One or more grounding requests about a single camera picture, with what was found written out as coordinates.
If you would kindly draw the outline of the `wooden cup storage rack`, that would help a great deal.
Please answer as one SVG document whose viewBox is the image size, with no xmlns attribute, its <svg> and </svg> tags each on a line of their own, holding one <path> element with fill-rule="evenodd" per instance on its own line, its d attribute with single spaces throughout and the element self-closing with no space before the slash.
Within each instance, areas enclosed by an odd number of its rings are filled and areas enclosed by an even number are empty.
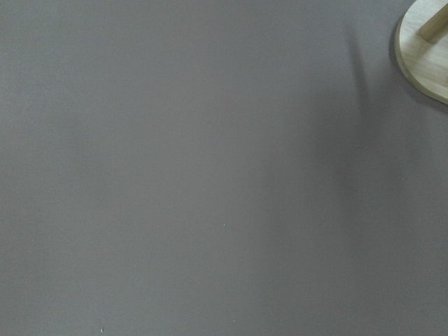
<svg viewBox="0 0 448 336">
<path fill-rule="evenodd" d="M 447 104 L 447 2 L 415 1 L 398 23 L 394 49 L 406 79 Z"/>
</svg>

